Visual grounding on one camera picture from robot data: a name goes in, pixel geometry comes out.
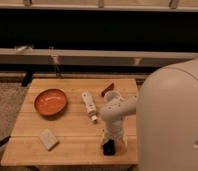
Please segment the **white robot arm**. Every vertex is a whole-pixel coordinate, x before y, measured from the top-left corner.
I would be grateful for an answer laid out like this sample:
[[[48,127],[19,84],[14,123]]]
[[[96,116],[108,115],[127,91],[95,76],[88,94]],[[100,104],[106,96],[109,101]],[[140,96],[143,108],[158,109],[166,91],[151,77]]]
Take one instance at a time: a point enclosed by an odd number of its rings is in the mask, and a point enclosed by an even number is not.
[[[198,171],[198,59],[157,70],[135,96],[108,92],[100,109],[105,137],[122,137],[132,114],[139,171]]]

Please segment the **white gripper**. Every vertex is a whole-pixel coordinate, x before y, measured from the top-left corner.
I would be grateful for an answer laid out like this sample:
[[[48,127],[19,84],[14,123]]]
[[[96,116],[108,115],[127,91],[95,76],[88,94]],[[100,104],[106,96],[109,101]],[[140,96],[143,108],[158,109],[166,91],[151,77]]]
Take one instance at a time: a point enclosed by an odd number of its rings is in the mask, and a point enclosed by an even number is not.
[[[126,143],[126,136],[124,135],[124,119],[106,122],[103,130],[102,143],[105,144],[109,140]]]

